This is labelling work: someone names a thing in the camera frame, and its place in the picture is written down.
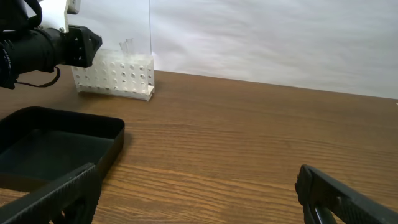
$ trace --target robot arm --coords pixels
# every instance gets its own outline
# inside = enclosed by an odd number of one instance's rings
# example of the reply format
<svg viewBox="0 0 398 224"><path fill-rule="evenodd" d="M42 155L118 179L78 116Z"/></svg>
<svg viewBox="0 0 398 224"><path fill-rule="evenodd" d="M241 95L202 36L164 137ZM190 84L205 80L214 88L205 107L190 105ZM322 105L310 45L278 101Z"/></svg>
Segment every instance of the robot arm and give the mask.
<svg viewBox="0 0 398 224"><path fill-rule="evenodd" d="M0 87L14 89L19 74L53 72L58 64L92 66L102 38L87 27L67 24L67 12L78 13L78 0L25 2L36 16L28 18L23 0L0 0Z"/></svg>

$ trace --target black plastic bin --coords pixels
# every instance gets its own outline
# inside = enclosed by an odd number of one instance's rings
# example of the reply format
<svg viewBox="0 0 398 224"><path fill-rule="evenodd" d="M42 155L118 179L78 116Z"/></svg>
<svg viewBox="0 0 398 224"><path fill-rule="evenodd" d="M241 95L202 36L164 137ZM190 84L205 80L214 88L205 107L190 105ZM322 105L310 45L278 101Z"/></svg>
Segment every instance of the black plastic bin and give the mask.
<svg viewBox="0 0 398 224"><path fill-rule="evenodd" d="M0 188L31 192L89 162L104 178L123 141L121 119L18 110L0 121Z"/></svg>

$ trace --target brown tabletop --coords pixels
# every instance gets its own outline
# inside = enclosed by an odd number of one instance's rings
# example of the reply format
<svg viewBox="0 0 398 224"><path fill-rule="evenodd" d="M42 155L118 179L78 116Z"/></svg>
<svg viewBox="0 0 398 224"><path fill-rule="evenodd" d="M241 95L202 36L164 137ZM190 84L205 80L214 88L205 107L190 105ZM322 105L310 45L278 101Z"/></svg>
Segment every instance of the brown tabletop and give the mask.
<svg viewBox="0 0 398 224"><path fill-rule="evenodd" d="M157 72L145 102L78 94L62 70L49 88L0 89L0 118L44 106L124 120L93 223L303 223L302 164L398 211L397 100ZM0 190L0 205L21 195Z"/></svg>

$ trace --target white perforated rack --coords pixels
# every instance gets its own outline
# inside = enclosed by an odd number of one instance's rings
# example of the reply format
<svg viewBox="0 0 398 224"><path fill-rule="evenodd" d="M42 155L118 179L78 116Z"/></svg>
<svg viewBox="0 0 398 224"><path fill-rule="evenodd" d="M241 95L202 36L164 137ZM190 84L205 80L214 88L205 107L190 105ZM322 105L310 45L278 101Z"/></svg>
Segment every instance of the white perforated rack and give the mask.
<svg viewBox="0 0 398 224"><path fill-rule="evenodd" d="M155 92L154 59L99 49L89 68L72 67L77 90L150 100Z"/></svg>

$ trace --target wood grain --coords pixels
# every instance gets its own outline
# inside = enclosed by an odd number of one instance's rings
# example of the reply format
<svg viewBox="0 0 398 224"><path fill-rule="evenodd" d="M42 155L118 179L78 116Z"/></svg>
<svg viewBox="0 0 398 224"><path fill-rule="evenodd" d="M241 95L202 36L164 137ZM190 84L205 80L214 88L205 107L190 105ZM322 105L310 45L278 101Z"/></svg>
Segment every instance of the wood grain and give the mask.
<svg viewBox="0 0 398 224"><path fill-rule="evenodd" d="M0 90L0 118L36 105L125 121L94 223L303 223L302 164L398 211L396 100L157 72L145 102L77 94L62 70Z"/></svg>

